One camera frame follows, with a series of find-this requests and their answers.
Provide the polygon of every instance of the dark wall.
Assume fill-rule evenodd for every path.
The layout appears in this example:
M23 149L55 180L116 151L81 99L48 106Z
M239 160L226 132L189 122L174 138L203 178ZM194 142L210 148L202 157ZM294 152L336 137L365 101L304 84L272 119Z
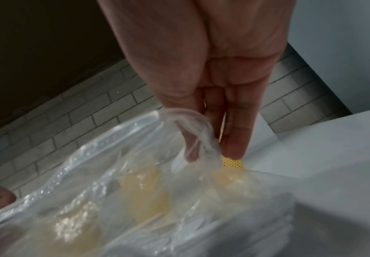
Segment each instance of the dark wall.
M0 0L0 127L122 58L95 0Z

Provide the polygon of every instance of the wrinkled plastic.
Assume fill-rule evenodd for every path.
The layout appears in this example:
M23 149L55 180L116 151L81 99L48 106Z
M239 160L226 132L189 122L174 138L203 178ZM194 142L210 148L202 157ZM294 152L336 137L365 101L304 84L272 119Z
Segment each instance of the wrinkled plastic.
M155 111L81 147L0 210L0 257L272 256L292 229L284 182L223 168L201 115Z

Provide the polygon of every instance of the brick wall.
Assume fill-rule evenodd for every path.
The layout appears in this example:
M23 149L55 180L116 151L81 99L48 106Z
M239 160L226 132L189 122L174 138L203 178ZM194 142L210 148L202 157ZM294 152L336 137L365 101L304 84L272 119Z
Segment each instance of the brick wall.
M123 60L0 129L0 185L18 197L38 189L77 148L161 107ZM261 115L279 133L345 115L342 104L288 47L265 93Z

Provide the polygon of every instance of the plastic bag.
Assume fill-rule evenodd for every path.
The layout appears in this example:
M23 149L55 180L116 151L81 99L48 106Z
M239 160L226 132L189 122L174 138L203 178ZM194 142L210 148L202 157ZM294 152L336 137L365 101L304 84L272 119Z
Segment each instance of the plastic bag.
M224 169L203 116L155 111L81 147L0 210L0 257L272 256L292 229L283 182Z

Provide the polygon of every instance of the white wall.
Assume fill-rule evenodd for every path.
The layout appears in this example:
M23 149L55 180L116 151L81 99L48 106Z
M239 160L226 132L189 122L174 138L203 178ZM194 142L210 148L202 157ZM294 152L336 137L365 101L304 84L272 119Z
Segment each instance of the white wall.
M370 110L370 0L299 0L289 43L353 113Z

